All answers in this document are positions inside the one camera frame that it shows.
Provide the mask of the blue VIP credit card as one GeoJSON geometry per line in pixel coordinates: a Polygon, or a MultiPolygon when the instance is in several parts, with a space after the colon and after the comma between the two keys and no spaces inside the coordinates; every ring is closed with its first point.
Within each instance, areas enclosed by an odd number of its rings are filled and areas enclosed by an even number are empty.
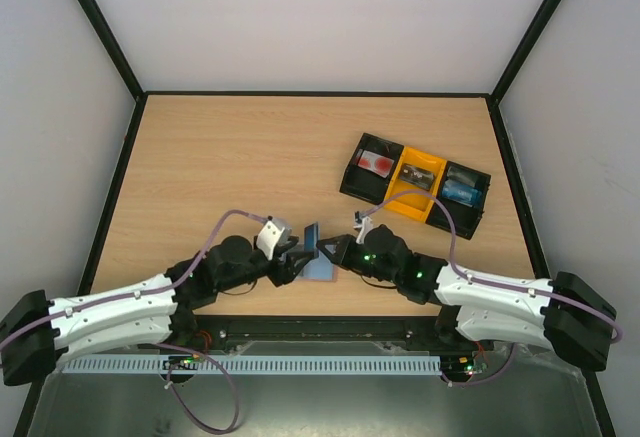
{"type": "Polygon", "coordinates": [[[305,252],[318,254],[317,242],[319,240],[319,223],[314,222],[304,228],[303,249],[305,252]]]}

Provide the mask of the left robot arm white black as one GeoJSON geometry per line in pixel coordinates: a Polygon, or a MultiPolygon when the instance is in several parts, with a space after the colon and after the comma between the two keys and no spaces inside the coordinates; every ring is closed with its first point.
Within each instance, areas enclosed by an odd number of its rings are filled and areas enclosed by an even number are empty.
{"type": "Polygon", "coordinates": [[[276,287],[295,280],[317,254],[290,237],[260,248],[230,236],[146,280],[87,296],[22,296],[1,320],[1,375],[7,386],[41,380],[83,355],[164,343],[195,327],[195,310],[219,294],[263,277],[276,287]]]}

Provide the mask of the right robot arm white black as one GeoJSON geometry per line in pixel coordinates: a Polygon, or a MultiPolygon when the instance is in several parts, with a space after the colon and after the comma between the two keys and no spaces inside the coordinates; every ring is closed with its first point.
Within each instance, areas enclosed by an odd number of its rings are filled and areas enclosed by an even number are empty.
{"type": "Polygon", "coordinates": [[[316,247],[341,269],[388,282],[416,304],[440,306],[436,336],[450,349],[467,340],[520,343],[601,372],[622,337],[613,306],[573,273],[516,279],[472,270],[411,250],[384,225],[316,247]]]}

